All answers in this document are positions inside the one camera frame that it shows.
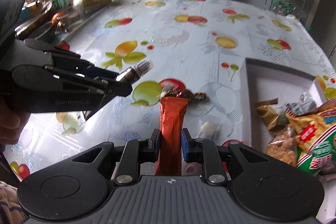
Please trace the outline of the person's left hand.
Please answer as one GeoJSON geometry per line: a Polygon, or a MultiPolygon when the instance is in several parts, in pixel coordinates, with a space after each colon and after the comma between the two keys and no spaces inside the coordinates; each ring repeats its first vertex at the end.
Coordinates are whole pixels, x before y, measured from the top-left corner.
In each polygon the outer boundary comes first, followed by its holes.
{"type": "Polygon", "coordinates": [[[11,111],[6,104],[1,102],[0,110],[0,141],[1,144],[16,144],[27,124],[30,113],[11,111]]]}

